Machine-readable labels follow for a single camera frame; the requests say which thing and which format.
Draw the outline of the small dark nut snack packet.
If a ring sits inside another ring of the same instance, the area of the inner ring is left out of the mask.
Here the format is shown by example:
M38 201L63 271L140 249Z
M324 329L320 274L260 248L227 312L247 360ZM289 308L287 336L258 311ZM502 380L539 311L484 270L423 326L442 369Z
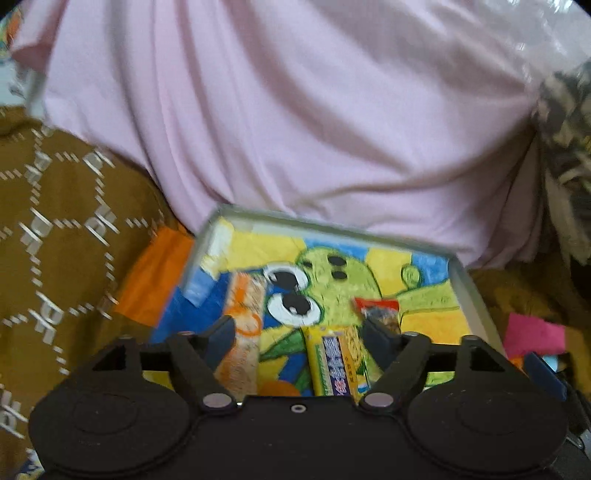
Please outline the small dark nut snack packet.
M356 297L353 300L353 305L363 320L379 322L392 333L401 333L400 304L396 299L371 300Z

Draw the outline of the yellow candy bar packet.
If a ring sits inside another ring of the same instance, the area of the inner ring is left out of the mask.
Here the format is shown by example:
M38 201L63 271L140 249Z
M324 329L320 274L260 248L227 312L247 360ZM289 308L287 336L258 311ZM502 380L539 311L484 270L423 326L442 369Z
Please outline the yellow candy bar packet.
M358 329L315 325L303 332L315 395L345 396L358 403L370 390Z

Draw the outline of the orange bread bar packet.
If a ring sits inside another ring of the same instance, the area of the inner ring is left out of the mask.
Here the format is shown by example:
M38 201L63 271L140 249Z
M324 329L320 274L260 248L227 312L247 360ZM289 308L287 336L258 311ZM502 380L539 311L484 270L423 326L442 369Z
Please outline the orange bread bar packet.
M238 402L257 390L266 286L266 278L259 273L232 272L230 276L223 313L235 321L235 341L214 376Z

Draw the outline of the grey tray with frog drawing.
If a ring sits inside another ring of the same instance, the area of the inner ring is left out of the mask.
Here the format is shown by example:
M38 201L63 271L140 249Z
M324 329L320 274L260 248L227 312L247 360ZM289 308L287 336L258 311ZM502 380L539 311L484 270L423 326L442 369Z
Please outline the grey tray with frog drawing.
M356 297L396 299L402 332L440 344L474 334L501 346L482 297L455 256L425 244L228 206L218 208L197 234L152 341L203 332L224 316L232 272L259 273L267 282L257 395L311 395L304 327L360 327Z

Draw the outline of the brown PF patterned quilt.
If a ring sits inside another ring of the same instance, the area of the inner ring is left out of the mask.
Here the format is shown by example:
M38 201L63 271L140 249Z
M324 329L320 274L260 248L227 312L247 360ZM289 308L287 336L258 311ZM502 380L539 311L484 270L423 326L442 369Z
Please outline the brown PF patterned quilt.
M180 225L140 167L1 110L1 475L26 463L34 405L116 337L147 327L115 312L162 226Z

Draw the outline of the pink hanging sheet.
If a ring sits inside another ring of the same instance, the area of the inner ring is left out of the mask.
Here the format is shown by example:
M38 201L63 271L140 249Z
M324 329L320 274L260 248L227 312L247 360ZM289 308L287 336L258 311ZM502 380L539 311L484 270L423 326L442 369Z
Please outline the pink hanging sheet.
M50 124L218 203L531 259L531 115L590 54L571 1L29 1L15 59Z

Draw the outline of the plastic bag of clothes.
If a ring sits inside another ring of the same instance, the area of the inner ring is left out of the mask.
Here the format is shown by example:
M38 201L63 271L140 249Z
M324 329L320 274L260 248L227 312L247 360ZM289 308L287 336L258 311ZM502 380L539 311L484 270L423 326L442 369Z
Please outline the plastic bag of clothes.
M590 264L590 63L558 71L540 86L532 114L551 222L562 255Z

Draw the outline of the cartoon anime wall poster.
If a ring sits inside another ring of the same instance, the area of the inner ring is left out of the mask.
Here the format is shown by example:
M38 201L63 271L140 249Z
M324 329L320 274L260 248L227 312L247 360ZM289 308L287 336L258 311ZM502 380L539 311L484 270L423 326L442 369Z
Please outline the cartoon anime wall poster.
M0 22L0 62L5 63L11 58L10 49L20 29L23 19L22 8L14 7Z

